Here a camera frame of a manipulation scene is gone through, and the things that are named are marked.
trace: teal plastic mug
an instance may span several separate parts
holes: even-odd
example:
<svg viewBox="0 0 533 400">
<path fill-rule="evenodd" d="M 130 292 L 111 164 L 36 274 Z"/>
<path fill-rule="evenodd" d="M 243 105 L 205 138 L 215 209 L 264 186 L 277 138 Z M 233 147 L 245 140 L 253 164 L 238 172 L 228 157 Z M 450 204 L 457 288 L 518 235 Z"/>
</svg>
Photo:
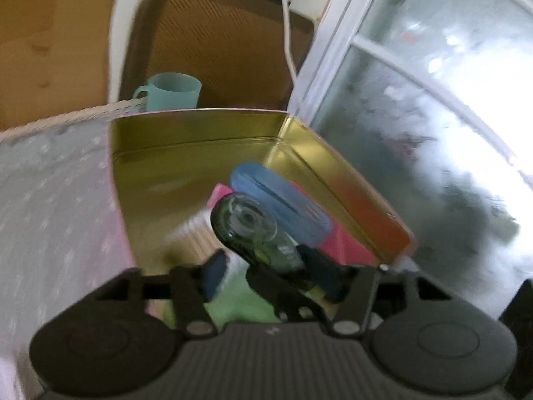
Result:
<svg viewBox="0 0 533 400">
<path fill-rule="evenodd" d="M 146 92 L 146 111 L 186 110 L 196 108 L 202 83 L 184 73 L 164 72 L 154 75 L 140 86 L 133 98 Z"/>
</svg>

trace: window pane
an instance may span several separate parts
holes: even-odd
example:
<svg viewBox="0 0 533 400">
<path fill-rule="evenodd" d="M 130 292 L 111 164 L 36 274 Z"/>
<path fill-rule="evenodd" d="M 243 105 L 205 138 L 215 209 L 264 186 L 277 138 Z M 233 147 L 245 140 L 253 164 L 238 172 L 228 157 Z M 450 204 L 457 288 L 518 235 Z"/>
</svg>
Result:
<svg viewBox="0 0 533 400">
<path fill-rule="evenodd" d="M 486 311 L 503 310 L 533 271 L 533 192 L 481 136 L 355 49 L 314 127 L 411 227 L 425 270 Z"/>
<path fill-rule="evenodd" d="M 374 0 L 361 33 L 430 73 L 533 164 L 533 17 L 510 0 Z"/>
</svg>

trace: cord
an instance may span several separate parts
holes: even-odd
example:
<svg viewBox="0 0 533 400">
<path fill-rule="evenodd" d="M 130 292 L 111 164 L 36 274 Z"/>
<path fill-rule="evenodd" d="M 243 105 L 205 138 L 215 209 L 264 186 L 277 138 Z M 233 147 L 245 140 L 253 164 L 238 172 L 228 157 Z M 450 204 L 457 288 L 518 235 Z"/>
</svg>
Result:
<svg viewBox="0 0 533 400">
<path fill-rule="evenodd" d="M 299 92 L 296 91 L 296 66 L 290 51 L 290 14 L 288 0 L 281 0 L 281 6 L 283 8 L 283 51 L 285 54 L 285 60 L 287 61 L 287 68 L 289 69 L 290 78 L 292 79 L 292 91 L 294 92 L 296 101 L 298 103 L 298 108 L 296 110 L 296 112 L 298 112 L 303 109 L 303 106 L 302 97 L 300 97 Z"/>
</svg>

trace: brown tray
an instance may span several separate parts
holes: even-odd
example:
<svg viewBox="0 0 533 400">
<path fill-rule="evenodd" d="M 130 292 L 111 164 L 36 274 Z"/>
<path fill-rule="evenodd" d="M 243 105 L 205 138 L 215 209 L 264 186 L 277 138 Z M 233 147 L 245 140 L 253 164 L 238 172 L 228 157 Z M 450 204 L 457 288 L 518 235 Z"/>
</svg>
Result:
<svg viewBox="0 0 533 400">
<path fill-rule="evenodd" d="M 412 233 L 387 202 L 324 140 L 284 112 L 121 117 L 111 124 L 110 149 L 132 255 L 147 275 L 175 266 L 166 237 L 248 160 L 298 184 L 380 260 L 390 263 L 414 250 Z"/>
</svg>

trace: blue plastic object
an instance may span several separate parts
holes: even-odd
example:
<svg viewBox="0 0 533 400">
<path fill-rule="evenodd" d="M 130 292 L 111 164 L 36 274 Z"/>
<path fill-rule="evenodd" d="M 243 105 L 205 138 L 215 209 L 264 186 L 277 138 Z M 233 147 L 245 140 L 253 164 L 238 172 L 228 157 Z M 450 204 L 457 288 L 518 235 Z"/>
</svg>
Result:
<svg viewBox="0 0 533 400">
<path fill-rule="evenodd" d="M 319 246 L 333 230 L 329 216 L 289 181 L 256 162 L 238 165 L 230 186 L 270 209 L 276 221 L 299 244 Z"/>
</svg>

